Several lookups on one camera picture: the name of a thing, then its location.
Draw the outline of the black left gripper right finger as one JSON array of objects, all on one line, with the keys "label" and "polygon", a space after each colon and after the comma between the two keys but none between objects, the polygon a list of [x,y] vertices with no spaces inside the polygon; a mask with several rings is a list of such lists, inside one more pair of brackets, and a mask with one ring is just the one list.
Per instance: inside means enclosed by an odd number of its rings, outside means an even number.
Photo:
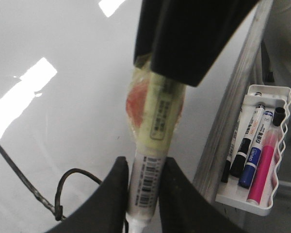
[{"label": "black left gripper right finger", "polygon": [[159,209],[164,233],[236,233],[238,226],[211,206],[193,187],[174,158],[166,159]]}]

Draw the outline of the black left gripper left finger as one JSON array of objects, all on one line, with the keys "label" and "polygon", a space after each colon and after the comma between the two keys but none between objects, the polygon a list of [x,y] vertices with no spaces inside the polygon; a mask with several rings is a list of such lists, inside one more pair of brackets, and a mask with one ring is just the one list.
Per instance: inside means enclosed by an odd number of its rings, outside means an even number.
[{"label": "black left gripper left finger", "polygon": [[49,233],[127,233],[129,167],[117,157],[109,174],[90,198]]}]

